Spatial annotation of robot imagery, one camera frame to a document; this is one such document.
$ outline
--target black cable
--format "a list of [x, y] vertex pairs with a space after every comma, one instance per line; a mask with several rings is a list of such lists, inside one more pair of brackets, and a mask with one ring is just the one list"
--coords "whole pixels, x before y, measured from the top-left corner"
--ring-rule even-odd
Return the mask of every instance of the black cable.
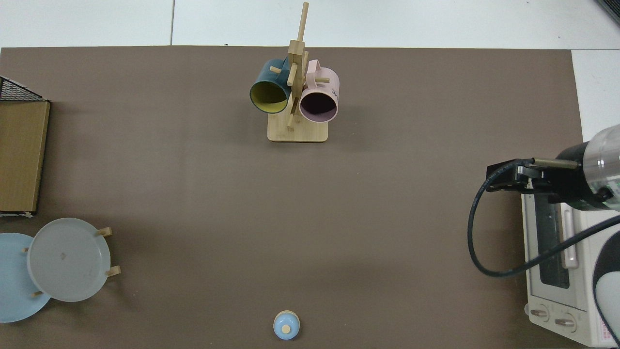
[[582, 241], [583, 239], [591, 235], [594, 235], [604, 229], [612, 227], [616, 224], [620, 224], [620, 215], [604, 220], [600, 222], [599, 224], [593, 225], [592, 227], [587, 228], [583, 232], [575, 234], [573, 237], [568, 238], [564, 242], [559, 243], [556, 246], [540, 253], [536, 258], [533, 258], [532, 260], [529, 260], [528, 262], [516, 268], [512, 268], [512, 269], [505, 270], [505, 271], [493, 271], [493, 270], [489, 270], [485, 268], [484, 266], [482, 266], [482, 264], [478, 260], [478, 257], [476, 256], [476, 252], [474, 251], [474, 239], [473, 239], [474, 215], [476, 214], [478, 202], [480, 201], [480, 198], [482, 197], [482, 194], [484, 193], [484, 191], [486, 191], [487, 188], [490, 186], [490, 184], [493, 181], [495, 181], [495, 179], [497, 179], [497, 177], [500, 176], [502, 173], [508, 170], [512, 170], [516, 168], [517, 166], [525, 166], [533, 162], [534, 162], [534, 159], [519, 159], [519, 160], [515, 160], [510, 163], [507, 163], [506, 165], [503, 165], [502, 167], [495, 170], [482, 183], [482, 186], [480, 187], [480, 189], [478, 189], [478, 193], [476, 193], [474, 202], [471, 204], [471, 210], [469, 211], [469, 220], [467, 222], [467, 246], [469, 247], [469, 256], [471, 257], [471, 260], [474, 262], [476, 268], [478, 268], [479, 271], [481, 271], [482, 273], [486, 275], [493, 276], [494, 278], [504, 278], [507, 276], [513, 276], [513, 275], [522, 273], [532, 268], [533, 266], [540, 264], [544, 260], [549, 259], [556, 253], [561, 252], [567, 249], [568, 247], [571, 247], [572, 245], [575, 245], [576, 243]]

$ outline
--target toaster oven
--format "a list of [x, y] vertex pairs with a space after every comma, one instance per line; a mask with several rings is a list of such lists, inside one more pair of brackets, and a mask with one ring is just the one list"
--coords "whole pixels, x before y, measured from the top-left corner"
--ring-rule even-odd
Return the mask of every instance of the toaster oven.
[[[617, 214], [550, 204], [542, 194], [524, 194], [521, 201], [526, 260]], [[617, 346], [596, 309], [591, 285], [601, 247], [616, 231], [594, 234], [526, 272], [525, 312], [532, 323], [589, 347]]]

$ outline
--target oven handle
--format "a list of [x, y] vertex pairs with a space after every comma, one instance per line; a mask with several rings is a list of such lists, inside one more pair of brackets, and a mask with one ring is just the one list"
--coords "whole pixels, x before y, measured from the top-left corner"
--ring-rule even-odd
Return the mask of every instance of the oven handle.
[[[573, 209], [567, 204], [560, 204], [562, 216], [562, 242], [575, 236], [575, 223], [573, 221]], [[576, 269], [579, 267], [577, 260], [576, 245], [568, 247], [562, 251], [562, 266], [566, 269]]]

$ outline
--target clear plastic cylinder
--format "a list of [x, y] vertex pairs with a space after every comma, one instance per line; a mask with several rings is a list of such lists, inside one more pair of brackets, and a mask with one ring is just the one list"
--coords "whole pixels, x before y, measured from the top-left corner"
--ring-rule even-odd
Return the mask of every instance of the clear plastic cylinder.
[[620, 211], [620, 125], [598, 132], [583, 154], [583, 174], [593, 193], [607, 187], [613, 197], [603, 204]]

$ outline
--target pink mug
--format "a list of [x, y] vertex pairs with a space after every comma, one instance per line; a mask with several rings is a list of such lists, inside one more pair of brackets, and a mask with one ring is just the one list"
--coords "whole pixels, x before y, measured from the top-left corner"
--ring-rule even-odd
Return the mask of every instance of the pink mug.
[[338, 114], [338, 75], [329, 68], [321, 68], [318, 60], [311, 60], [308, 62], [306, 82], [308, 87], [299, 99], [301, 115], [313, 122], [332, 120]]

